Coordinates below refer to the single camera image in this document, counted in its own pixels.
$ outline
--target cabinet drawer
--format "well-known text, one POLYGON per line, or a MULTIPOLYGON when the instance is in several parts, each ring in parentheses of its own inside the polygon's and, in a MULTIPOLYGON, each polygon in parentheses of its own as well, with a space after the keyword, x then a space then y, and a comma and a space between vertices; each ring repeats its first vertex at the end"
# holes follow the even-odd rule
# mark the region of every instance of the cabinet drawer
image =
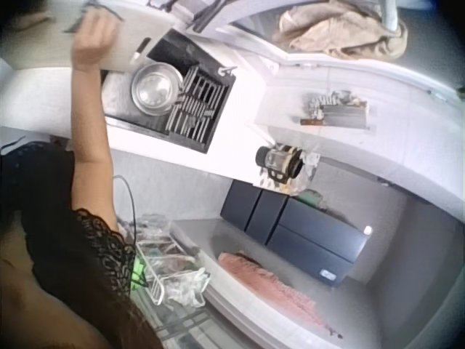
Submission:
POLYGON ((279 224, 350 262, 355 262, 368 238, 350 225, 293 198, 288 200, 279 224))
POLYGON ((262 189, 250 183, 234 180, 221 211, 221 217, 244 231, 260 197, 262 189))
POLYGON ((288 197, 274 191, 264 190, 255 206, 254 213, 247 225, 246 234, 266 244, 275 228, 288 197))
POLYGON ((276 227, 267 246, 305 273, 330 286, 340 284, 352 267, 352 263, 280 225, 276 227))

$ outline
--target black cable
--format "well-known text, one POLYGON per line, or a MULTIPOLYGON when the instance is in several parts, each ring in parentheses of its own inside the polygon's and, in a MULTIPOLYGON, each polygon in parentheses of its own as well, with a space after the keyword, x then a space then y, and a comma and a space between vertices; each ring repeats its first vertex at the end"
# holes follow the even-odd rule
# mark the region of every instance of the black cable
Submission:
MULTIPOLYGON (((134 205, 134 197, 132 196, 132 191, 131 191, 131 186, 129 185, 128 181, 126 178, 121 176, 120 174, 117 174, 116 176, 113 176, 113 180, 122 180, 128 189, 129 192, 129 197, 131 198, 131 206, 132 206, 132 222, 134 225, 134 241, 132 243, 132 246, 134 247, 134 250, 136 250, 136 240, 137 240, 137 223, 136 223, 136 206, 134 205)), ((135 284, 138 284, 139 286, 142 287, 148 287, 148 282, 147 279, 145 278, 145 274, 142 273, 141 276, 139 276, 141 281, 134 280, 131 278, 131 282, 134 282, 135 284)))
POLYGON ((134 246, 134 248, 135 248, 135 247, 136 247, 136 240, 137 240, 136 206, 134 205, 134 197, 132 196, 131 187, 129 186, 129 183, 128 183, 128 181, 126 180, 126 178, 124 178, 124 177, 121 176, 120 174, 117 174, 116 176, 113 176, 113 180, 122 180, 122 181, 124 182, 124 184, 126 185, 126 188, 128 188, 129 197, 131 198, 131 206, 132 206, 132 222, 133 222, 133 225, 134 225, 134 241, 133 241, 133 246, 134 246))
POLYGON ((16 140, 16 141, 14 141, 14 142, 11 142, 11 143, 8 143, 8 144, 5 144, 5 145, 1 146, 1 147, 0 147, 0 152, 1 152, 2 150, 4 150, 4 149, 7 149, 8 147, 12 147, 13 145, 18 144, 19 142, 21 142, 21 141, 24 140, 25 138, 26 138, 26 136, 22 136, 22 137, 20 137, 19 140, 16 140))

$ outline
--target cable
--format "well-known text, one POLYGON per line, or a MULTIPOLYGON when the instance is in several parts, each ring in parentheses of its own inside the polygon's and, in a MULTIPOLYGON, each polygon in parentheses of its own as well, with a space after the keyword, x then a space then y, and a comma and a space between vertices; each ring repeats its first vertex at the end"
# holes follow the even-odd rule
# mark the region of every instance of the cable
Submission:
POLYGON ((136 247, 136 240, 137 240, 137 224, 136 224, 136 206, 134 205, 134 197, 132 196, 132 191, 131 187, 129 186, 128 181, 126 178, 121 176, 120 174, 117 174, 116 176, 113 176, 113 180, 122 180, 124 184, 126 185, 126 188, 128 189, 129 192, 129 197, 131 198, 131 206, 132 206, 132 222, 134 225, 134 241, 133 241, 133 246, 134 248, 136 247))

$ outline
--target cutting board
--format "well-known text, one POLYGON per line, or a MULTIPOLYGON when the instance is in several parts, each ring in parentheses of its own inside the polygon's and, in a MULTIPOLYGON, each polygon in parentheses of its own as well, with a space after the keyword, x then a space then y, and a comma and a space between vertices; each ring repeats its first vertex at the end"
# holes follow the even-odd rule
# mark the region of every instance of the cutting board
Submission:
MULTIPOLYGON (((73 34, 64 33, 81 16, 84 0, 48 0, 54 21, 40 23, 20 32, 5 33, 1 45, 2 58, 14 69, 67 67, 73 34)), ((131 72, 174 24, 165 12, 125 1, 100 1, 118 13, 124 21, 118 40, 102 61, 101 69, 131 72), (145 38, 150 41, 140 55, 134 53, 145 38)))

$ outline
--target woman's hand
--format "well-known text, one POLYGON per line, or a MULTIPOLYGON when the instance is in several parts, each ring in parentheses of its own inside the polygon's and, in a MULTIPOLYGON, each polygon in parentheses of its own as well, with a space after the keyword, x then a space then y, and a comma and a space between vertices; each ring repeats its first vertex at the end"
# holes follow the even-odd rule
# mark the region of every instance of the woman's hand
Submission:
POLYGON ((73 69, 98 69, 100 61, 116 40, 119 23, 120 20, 106 9, 89 9, 74 36, 71 50, 73 69))

